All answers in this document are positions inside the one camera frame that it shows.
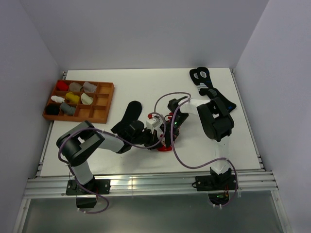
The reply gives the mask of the red white striped sock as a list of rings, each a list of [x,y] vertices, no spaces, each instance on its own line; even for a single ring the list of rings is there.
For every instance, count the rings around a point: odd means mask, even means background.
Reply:
[[[171,146],[166,147],[166,145],[163,144],[161,147],[157,148],[157,150],[159,152],[169,152],[172,151],[172,147]]]

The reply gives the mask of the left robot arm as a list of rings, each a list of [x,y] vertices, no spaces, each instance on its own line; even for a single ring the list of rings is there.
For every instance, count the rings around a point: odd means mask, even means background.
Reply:
[[[157,138],[157,133],[146,129],[144,123],[132,120],[117,123],[110,133],[96,129],[92,123],[84,121],[58,138],[56,145],[78,181],[77,188],[82,193],[89,194],[94,190],[95,178],[87,160],[96,149],[122,154],[135,145],[156,149],[162,143]]]

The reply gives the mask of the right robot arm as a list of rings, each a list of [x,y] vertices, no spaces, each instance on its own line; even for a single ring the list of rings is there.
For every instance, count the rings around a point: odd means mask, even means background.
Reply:
[[[229,160],[229,137],[234,128],[234,120],[220,98],[212,100],[197,100],[190,97],[172,99],[168,103],[168,109],[173,113],[168,132],[165,135],[166,144],[172,147],[177,161],[185,168],[199,169],[210,166],[211,186],[215,189],[221,189],[227,183],[226,175],[231,175],[235,170],[232,162]],[[201,126],[207,138],[215,145],[214,158],[199,166],[189,166],[182,162],[175,150],[174,141],[179,135],[179,128],[188,118],[196,115],[199,117]]]

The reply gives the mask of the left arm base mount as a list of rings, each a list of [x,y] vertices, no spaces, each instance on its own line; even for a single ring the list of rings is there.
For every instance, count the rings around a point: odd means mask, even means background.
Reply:
[[[97,204],[98,197],[87,198],[80,197],[83,195],[91,195],[87,190],[99,194],[106,195],[110,192],[110,180],[109,179],[92,179],[90,182],[83,185],[81,188],[75,180],[69,180],[66,188],[66,196],[76,196],[76,206],[80,209],[91,209]]]

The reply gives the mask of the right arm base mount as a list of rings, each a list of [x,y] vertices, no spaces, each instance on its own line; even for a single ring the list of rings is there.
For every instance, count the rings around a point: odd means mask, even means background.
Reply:
[[[211,173],[206,176],[196,176],[195,182],[191,185],[198,192],[206,191],[210,203],[219,208],[229,203],[230,191],[236,195],[239,188],[236,176],[231,173],[231,170],[226,174]]]

